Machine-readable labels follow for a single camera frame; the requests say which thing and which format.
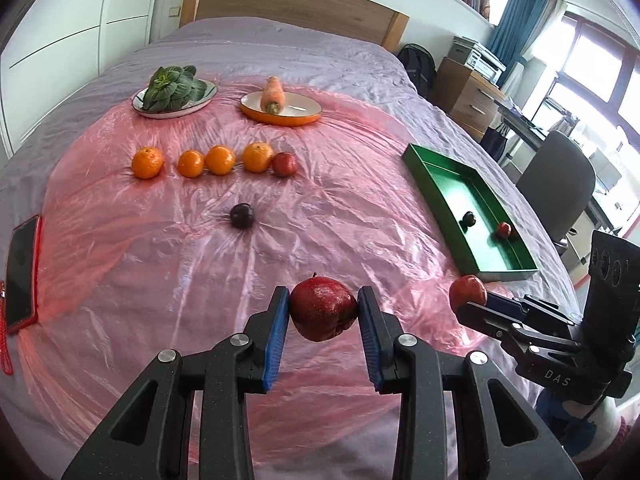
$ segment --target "phone screen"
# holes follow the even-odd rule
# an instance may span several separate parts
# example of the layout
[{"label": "phone screen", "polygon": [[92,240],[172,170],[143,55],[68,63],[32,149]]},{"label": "phone screen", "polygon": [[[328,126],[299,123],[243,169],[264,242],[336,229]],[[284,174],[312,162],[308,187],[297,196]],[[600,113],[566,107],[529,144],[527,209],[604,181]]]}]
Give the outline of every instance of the phone screen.
[{"label": "phone screen", "polygon": [[34,316],[31,282],[39,217],[14,229],[6,264],[6,327],[10,331]]}]

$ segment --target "red apple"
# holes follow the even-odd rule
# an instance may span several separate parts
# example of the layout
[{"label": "red apple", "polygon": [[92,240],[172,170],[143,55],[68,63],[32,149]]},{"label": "red apple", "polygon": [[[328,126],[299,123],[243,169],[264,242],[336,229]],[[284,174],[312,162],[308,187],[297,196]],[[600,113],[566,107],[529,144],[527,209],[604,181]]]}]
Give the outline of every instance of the red apple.
[{"label": "red apple", "polygon": [[500,222],[495,230],[495,235],[498,238],[506,240],[507,238],[509,238],[509,236],[511,236],[511,226],[507,224],[507,222]]},{"label": "red apple", "polygon": [[484,283],[472,274],[458,278],[449,287],[449,306],[454,314],[462,304],[477,303],[485,306],[486,300],[487,295]]},{"label": "red apple", "polygon": [[326,341],[353,324],[358,317],[358,303],[342,283],[313,276],[291,292],[289,315],[302,337]]},{"label": "red apple", "polygon": [[271,159],[275,176],[291,176],[298,170],[298,160],[293,153],[280,152]]}]

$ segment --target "nightstand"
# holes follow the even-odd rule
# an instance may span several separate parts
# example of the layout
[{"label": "nightstand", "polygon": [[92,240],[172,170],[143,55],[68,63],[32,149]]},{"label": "nightstand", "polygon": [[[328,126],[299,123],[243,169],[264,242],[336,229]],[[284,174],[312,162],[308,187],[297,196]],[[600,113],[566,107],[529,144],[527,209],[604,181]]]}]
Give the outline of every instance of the nightstand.
[{"label": "nightstand", "polygon": [[440,64],[429,96],[433,105],[443,110],[476,142],[482,140],[498,113],[496,101],[501,103],[505,99],[497,86],[448,57]]}]

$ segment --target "leafy green vegetable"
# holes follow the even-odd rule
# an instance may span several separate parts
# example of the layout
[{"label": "leafy green vegetable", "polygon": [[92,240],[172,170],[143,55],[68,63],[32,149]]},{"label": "leafy green vegetable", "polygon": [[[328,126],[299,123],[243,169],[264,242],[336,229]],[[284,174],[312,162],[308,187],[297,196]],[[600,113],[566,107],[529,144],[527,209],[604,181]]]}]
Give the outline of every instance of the leafy green vegetable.
[{"label": "leafy green vegetable", "polygon": [[151,76],[142,109],[148,112],[175,112],[189,101],[199,101],[207,91],[207,84],[194,78],[196,67],[187,65],[160,67]]}]

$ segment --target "orange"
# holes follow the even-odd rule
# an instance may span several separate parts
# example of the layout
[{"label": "orange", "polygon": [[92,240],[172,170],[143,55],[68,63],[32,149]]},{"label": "orange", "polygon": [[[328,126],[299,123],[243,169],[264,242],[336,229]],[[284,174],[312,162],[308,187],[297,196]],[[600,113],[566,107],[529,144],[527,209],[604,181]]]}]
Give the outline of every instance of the orange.
[{"label": "orange", "polygon": [[204,155],[196,150],[187,150],[178,159],[178,173],[196,178],[204,171]]},{"label": "orange", "polygon": [[133,156],[131,169],[134,176],[146,180],[160,173],[162,164],[164,164],[162,152],[154,146],[145,146]]},{"label": "orange", "polygon": [[273,148],[266,142],[249,144],[242,154],[242,163],[247,171],[262,173],[269,169],[273,158]]},{"label": "orange", "polygon": [[214,146],[204,158],[204,163],[214,175],[226,175],[234,168],[236,154],[226,146]]}]

